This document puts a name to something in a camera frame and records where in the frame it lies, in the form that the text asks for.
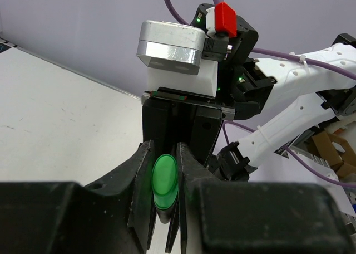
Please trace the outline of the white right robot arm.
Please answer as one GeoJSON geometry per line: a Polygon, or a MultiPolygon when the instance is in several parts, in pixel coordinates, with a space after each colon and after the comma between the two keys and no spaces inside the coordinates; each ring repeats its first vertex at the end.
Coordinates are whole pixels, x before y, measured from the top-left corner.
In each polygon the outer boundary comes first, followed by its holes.
{"type": "Polygon", "coordinates": [[[355,113],[355,39],[291,55],[255,48],[258,32],[226,3],[201,4],[189,24],[145,21],[137,57],[148,68],[142,97],[145,141],[156,155],[185,143],[208,167],[228,121],[292,103],[247,137],[229,143],[210,171],[247,180],[274,152],[314,125],[355,113]]]}

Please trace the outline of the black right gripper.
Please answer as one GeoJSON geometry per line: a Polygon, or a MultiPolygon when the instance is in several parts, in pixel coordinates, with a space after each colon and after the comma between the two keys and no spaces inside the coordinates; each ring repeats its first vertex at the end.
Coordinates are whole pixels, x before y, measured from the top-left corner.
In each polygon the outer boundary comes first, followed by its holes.
{"type": "MultiPolygon", "coordinates": [[[[217,93],[215,99],[221,104],[233,106],[244,103],[233,90],[233,74],[243,71],[243,64],[258,40],[258,33],[243,18],[236,15],[237,35],[229,39],[233,47],[227,58],[218,64],[217,93]]],[[[195,159],[207,167],[220,133],[223,113],[218,108],[199,106],[196,110],[190,139],[190,150],[195,159]]]]}

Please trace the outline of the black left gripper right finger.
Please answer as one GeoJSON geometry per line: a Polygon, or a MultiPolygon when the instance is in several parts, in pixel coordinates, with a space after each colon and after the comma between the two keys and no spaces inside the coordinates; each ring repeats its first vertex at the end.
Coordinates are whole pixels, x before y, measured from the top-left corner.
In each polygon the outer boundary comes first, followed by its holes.
{"type": "Polygon", "coordinates": [[[224,191],[231,183],[219,180],[201,165],[186,143],[177,144],[177,164],[179,169],[179,221],[181,253],[230,253],[231,248],[224,238],[206,237],[203,211],[208,201],[217,195],[203,194],[205,188],[224,191]]]}

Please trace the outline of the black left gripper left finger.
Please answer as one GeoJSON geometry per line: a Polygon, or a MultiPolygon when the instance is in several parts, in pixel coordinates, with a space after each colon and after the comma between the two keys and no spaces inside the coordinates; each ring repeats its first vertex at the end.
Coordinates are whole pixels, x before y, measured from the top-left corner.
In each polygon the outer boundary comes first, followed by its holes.
{"type": "Polygon", "coordinates": [[[73,185],[63,223],[64,253],[146,253],[154,164],[153,141],[82,187],[73,185]]]}

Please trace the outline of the black highlighter green cap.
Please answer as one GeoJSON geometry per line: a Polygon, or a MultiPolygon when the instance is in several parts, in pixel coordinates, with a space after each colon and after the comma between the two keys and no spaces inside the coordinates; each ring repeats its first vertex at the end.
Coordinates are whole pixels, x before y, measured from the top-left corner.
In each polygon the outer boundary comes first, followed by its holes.
{"type": "Polygon", "coordinates": [[[154,205],[154,225],[150,248],[147,253],[173,253],[179,231],[179,209],[177,200],[166,210],[154,205]]]}

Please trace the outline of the green translucent cap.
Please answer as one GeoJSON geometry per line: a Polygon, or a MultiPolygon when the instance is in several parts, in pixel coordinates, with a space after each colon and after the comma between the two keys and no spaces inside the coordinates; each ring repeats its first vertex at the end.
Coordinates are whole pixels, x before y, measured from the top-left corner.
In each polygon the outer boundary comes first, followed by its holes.
{"type": "Polygon", "coordinates": [[[152,169],[151,185],[155,206],[159,210],[169,209],[178,193],[178,168],[175,157],[169,154],[158,157],[152,169]]]}

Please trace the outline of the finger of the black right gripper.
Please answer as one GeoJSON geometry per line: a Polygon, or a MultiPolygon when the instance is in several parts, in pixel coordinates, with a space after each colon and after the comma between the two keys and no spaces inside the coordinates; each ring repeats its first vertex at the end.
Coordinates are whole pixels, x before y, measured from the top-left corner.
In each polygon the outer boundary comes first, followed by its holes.
{"type": "Polygon", "coordinates": [[[144,141],[154,141],[156,154],[170,154],[172,150],[169,120],[171,103],[166,100],[148,99],[142,106],[142,131],[144,141]]]}

